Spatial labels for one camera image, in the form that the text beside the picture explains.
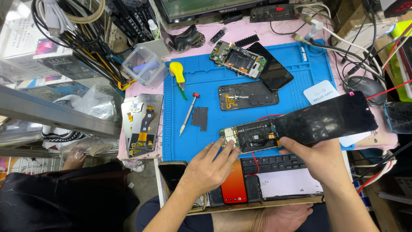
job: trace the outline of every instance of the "human hand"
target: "human hand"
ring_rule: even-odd
[[[223,138],[220,138],[216,143],[212,142],[193,157],[176,190],[185,192],[195,200],[203,193],[216,189],[225,181],[232,169],[232,164],[239,155],[240,149],[235,147],[230,152],[234,144],[234,141],[230,140],[216,157],[223,141]]]
[[[322,185],[334,188],[344,183],[351,183],[343,160],[339,139],[322,141],[312,148],[288,137],[282,137],[280,142],[285,149],[280,150],[279,153],[295,153],[302,158],[310,175]]]
[[[313,204],[268,207],[258,213],[254,232],[293,232],[313,213]]]

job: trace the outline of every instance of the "smartphone motherboard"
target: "smartphone motherboard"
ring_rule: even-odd
[[[281,146],[271,118],[221,129],[219,136],[225,140],[222,147],[235,141],[233,147],[239,147],[240,154]]]
[[[222,40],[213,48],[209,59],[254,80],[260,76],[267,62],[263,56]]]

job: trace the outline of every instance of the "dark trousers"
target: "dark trousers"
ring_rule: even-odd
[[[330,232],[326,204],[314,204],[313,213],[295,232]],[[160,210],[159,196],[142,205],[136,215],[136,231],[142,232]],[[213,232],[211,214],[187,216],[178,232]]]

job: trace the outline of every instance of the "black keyboard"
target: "black keyboard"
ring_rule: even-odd
[[[258,171],[253,158],[240,159],[244,175],[254,174]],[[277,171],[286,171],[292,169],[306,168],[305,163],[297,155],[281,155],[256,158],[259,165],[259,173],[270,173]]]

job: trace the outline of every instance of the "samsung logo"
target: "samsung logo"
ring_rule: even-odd
[[[234,11],[234,10],[236,10],[236,7],[235,8],[230,8],[230,9],[220,10],[219,13],[224,13],[224,12],[229,12],[229,11]]]

